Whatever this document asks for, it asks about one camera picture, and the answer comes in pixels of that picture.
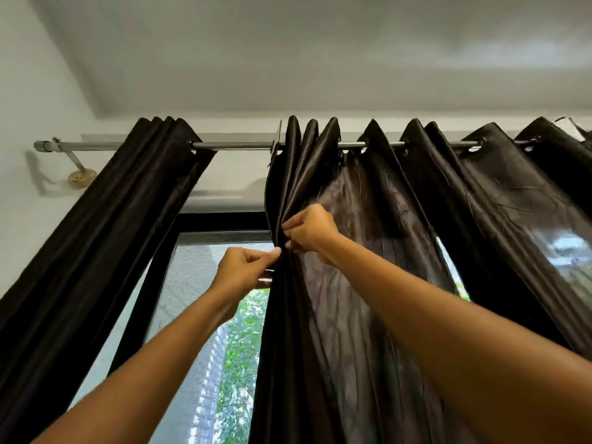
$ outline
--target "person's right arm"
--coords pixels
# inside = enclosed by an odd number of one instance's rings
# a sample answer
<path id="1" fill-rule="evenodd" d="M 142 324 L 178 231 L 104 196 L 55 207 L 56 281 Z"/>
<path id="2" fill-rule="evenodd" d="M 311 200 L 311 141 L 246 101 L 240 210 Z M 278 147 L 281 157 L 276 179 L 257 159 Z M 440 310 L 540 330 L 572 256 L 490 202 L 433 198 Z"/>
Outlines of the person's right arm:
<path id="1" fill-rule="evenodd" d="M 592 442 L 592 364 L 441 290 L 339 234 L 319 204 L 282 225 L 286 244 L 338 268 L 478 436 Z"/>

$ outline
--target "hand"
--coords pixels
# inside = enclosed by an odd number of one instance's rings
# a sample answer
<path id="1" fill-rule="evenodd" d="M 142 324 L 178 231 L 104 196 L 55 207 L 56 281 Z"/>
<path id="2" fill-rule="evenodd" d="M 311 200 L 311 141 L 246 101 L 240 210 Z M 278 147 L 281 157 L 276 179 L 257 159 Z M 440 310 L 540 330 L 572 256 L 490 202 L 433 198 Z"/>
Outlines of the hand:
<path id="1" fill-rule="evenodd" d="M 222 302 L 222 307 L 226 310 L 224 322 L 234 316 L 239 302 L 249 291 L 270 287 L 271 282 L 259 279 L 271 279 L 273 272 L 267 268 L 275 263 L 280 253 L 279 247 L 270 252 L 243 247 L 229 247 L 226 250 L 208 290 Z"/>
<path id="2" fill-rule="evenodd" d="M 296 253 L 314 251 L 323 263 L 332 265 L 322 252 L 322 243 L 339 235 L 333 216 L 322 205 L 312 204 L 282 224 L 284 234 L 290 240 L 286 248 Z"/>

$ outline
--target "window frame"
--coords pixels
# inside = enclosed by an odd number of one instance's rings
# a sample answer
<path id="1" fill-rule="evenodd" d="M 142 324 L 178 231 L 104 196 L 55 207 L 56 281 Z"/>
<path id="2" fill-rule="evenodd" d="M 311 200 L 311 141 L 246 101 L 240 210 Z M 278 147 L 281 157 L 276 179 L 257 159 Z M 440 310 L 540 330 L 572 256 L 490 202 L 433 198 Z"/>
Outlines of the window frame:
<path id="1" fill-rule="evenodd" d="M 107 376 L 128 361 L 144 345 L 179 235 L 187 232 L 218 231 L 269 232 L 269 223 L 265 212 L 179 214 L 152 258 Z"/>

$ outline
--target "person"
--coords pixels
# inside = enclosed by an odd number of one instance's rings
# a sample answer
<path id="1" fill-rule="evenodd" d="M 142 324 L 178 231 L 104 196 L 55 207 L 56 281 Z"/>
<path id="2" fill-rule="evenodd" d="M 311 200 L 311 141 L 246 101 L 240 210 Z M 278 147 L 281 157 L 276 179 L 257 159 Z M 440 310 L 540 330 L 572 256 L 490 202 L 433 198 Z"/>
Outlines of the person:
<path id="1" fill-rule="evenodd" d="M 347 277 L 478 438 L 592 442 L 588 360 L 344 237 L 319 204 L 282 227 L 286 249 Z M 211 287 L 34 443 L 148 442 L 199 350 L 279 255 L 229 248 Z"/>

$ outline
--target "white ceiling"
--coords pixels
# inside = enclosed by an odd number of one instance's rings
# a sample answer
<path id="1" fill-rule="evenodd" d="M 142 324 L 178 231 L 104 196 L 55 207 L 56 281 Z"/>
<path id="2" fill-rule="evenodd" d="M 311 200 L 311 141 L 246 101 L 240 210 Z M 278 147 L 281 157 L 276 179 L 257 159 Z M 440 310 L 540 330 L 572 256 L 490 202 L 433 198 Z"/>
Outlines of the white ceiling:
<path id="1" fill-rule="evenodd" d="M 592 109 L 592 0 L 31 0 L 99 116 Z"/>

